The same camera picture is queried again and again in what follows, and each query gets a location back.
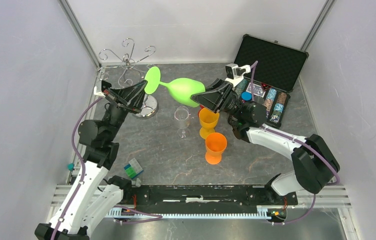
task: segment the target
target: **small camera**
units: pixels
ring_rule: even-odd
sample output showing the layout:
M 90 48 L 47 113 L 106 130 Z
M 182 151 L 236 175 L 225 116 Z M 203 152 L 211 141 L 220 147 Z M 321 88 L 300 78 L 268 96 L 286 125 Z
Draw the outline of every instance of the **small camera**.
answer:
M 225 66 L 226 76 L 229 79 L 242 78 L 244 74 L 248 74 L 251 71 L 249 65 L 239 67 L 238 64 L 230 63 Z

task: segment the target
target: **clear wine glass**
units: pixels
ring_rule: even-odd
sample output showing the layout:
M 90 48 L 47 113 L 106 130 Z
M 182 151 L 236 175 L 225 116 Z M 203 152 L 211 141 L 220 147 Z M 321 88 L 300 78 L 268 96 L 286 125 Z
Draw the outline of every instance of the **clear wine glass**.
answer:
M 174 119 L 178 130 L 176 134 L 182 139 L 186 139 L 189 135 L 188 126 L 190 125 L 190 111 L 186 106 L 180 106 L 174 113 Z

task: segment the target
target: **table surface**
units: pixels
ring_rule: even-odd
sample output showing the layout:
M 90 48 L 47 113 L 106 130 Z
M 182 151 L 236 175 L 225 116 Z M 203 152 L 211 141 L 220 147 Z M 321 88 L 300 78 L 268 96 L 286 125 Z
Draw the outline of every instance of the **table surface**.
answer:
M 224 79 L 226 63 L 159 64 L 161 80 L 170 82 L 177 78 L 191 78 L 206 86 L 216 78 Z M 146 66 L 137 66 L 146 71 Z M 107 69 L 107 81 L 118 88 L 122 68 Z M 128 78 L 139 78 L 129 72 Z M 291 134 L 310 136 L 315 128 L 300 83 L 297 82 L 286 107 L 281 130 Z M 293 169 L 291 161 L 279 153 L 260 145 L 238 140 L 227 123 L 227 114 L 221 113 L 215 128 L 226 136 L 228 145 L 222 161 L 217 165 L 206 162 L 204 140 L 199 135 L 199 107 L 190 108 L 190 136 L 181 139 L 174 122 L 174 112 L 180 106 L 167 89 L 159 86 L 153 96 L 159 110 L 150 119 L 137 119 L 128 115 L 116 136 L 119 153 L 108 177 L 127 177 L 124 166 L 136 158 L 144 169 L 139 176 L 142 184 L 265 184 L 279 173 Z M 102 100 L 94 114 L 104 115 L 106 103 Z M 304 209 L 289 209 L 287 220 L 304 214 Z M 346 239 L 337 209 L 314 209 L 305 219 L 286 226 L 270 227 L 263 220 L 230 219 L 163 219 L 145 224 L 120 226 L 105 218 L 93 233 L 92 239 L 165 239 L 165 240 L 221 240 L 221 239 Z
M 226 63 L 159 64 L 161 81 L 170 82 L 177 78 L 191 78 L 204 85 L 211 84 L 216 78 L 225 79 Z M 145 65 L 137 66 L 146 71 Z M 123 73 L 121 67 L 109 68 L 107 81 L 118 88 L 118 79 Z M 128 78 L 139 79 L 139 74 L 128 72 Z M 303 90 L 297 82 L 290 93 L 281 130 L 291 134 L 310 136 L 315 128 L 306 104 Z M 120 144 L 117 159 L 107 177 L 118 175 L 127 177 L 124 166 L 135 158 L 144 172 L 139 175 L 142 184 L 265 184 L 279 173 L 293 169 L 291 160 L 268 148 L 249 144 L 235 138 L 228 115 L 221 113 L 215 131 L 227 138 L 227 148 L 222 161 L 217 165 L 205 160 L 205 141 L 200 137 L 201 128 L 197 116 L 200 107 L 190 107 L 190 136 L 181 139 L 177 136 L 174 113 L 181 106 L 159 86 L 153 96 L 159 103 L 159 110 L 150 119 L 137 119 L 128 115 L 118 132 L 115 142 Z M 94 118 L 104 115 L 101 100 L 95 110 Z

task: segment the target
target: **wire stand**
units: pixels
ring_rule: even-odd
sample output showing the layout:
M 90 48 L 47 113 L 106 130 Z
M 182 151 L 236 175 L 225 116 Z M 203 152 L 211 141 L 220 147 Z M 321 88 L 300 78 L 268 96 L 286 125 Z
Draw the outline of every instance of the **wire stand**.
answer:
M 148 53 L 147 56 L 144 56 L 143 58 L 139 60 L 134 60 L 132 58 L 132 55 L 134 53 L 135 49 L 135 41 L 132 38 L 126 38 L 125 40 L 122 41 L 122 46 L 124 48 L 127 48 L 130 44 L 132 43 L 132 49 L 130 53 L 125 53 L 122 58 L 120 58 L 114 51 L 111 49 L 105 48 L 101 50 L 98 53 L 98 57 L 101 60 L 107 60 L 109 59 L 109 56 L 107 55 L 106 52 L 112 53 L 114 56 L 116 56 L 120 60 L 120 65 L 117 66 L 102 66 L 98 69 L 98 71 L 101 71 L 102 69 L 115 69 L 115 68 L 123 68 L 124 71 L 120 75 L 119 79 L 117 80 L 118 85 L 120 88 L 126 88 L 129 86 L 132 86 L 133 84 L 136 84 L 145 78 L 145 73 L 146 71 L 140 70 L 139 68 L 135 67 L 139 62 L 142 60 L 148 58 L 149 56 L 153 55 L 156 52 L 156 47 L 155 46 L 147 46 L 144 49 L 144 52 Z M 147 68 L 150 69 L 154 65 L 148 64 Z M 135 71 L 135 74 L 139 74 L 139 81 L 134 82 L 132 78 L 127 78 L 127 73 L 130 71 Z M 100 76 L 99 80 L 106 80 L 109 78 L 109 73 L 105 72 L 102 76 Z M 134 116 L 138 119 L 149 119 L 153 117 L 157 111 L 159 110 L 159 102 L 157 99 L 151 95 L 146 94 L 144 97 L 144 102 L 142 104 L 141 112 L 138 114 L 135 114 Z

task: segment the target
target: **orange cup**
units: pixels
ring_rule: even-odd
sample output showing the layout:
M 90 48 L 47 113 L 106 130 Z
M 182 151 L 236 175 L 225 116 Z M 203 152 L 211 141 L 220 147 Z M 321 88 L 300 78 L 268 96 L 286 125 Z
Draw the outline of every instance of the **orange cup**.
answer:
M 200 136 L 206 139 L 207 136 L 215 132 L 215 127 L 218 124 L 219 113 L 214 113 L 207 108 L 203 108 L 198 113 L 198 118 L 200 119 Z
M 218 164 L 222 160 L 222 153 L 227 148 L 227 138 L 218 132 L 210 133 L 205 139 L 205 160 L 209 164 Z

